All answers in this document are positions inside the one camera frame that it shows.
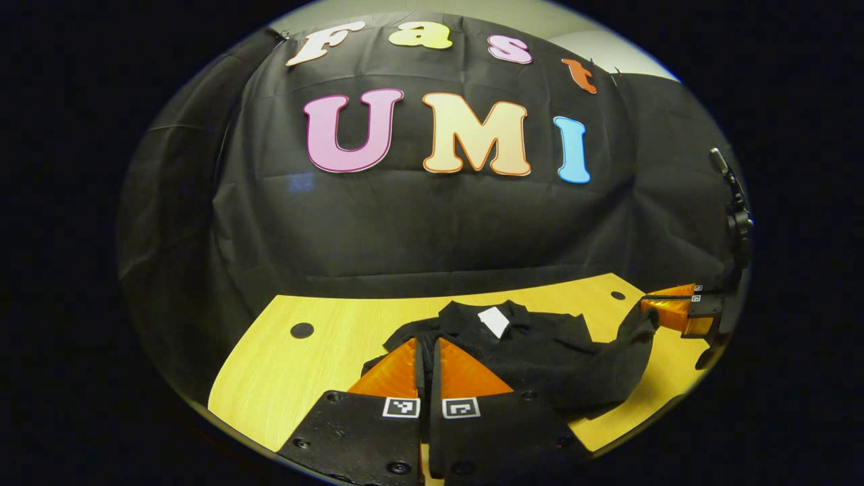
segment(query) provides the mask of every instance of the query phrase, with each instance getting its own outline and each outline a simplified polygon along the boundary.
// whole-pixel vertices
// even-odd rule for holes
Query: yellow wooden tabletop
[[[624,300],[612,292],[624,294]],[[276,296],[228,356],[210,392],[207,408],[245,436],[272,451],[282,448],[312,405],[327,390],[345,391],[363,363],[386,354],[384,341],[401,325],[429,317],[451,301],[496,305],[506,300],[529,312],[585,317],[596,342],[612,341],[624,317],[644,292],[612,273],[562,284],[451,297],[351,299]],[[297,339],[297,323],[314,333]],[[704,371],[696,371],[708,348],[701,339],[660,328],[642,381],[630,398],[595,419],[570,422],[585,446],[597,451],[641,424],[673,397],[687,393]],[[427,477],[427,485],[441,480]]]

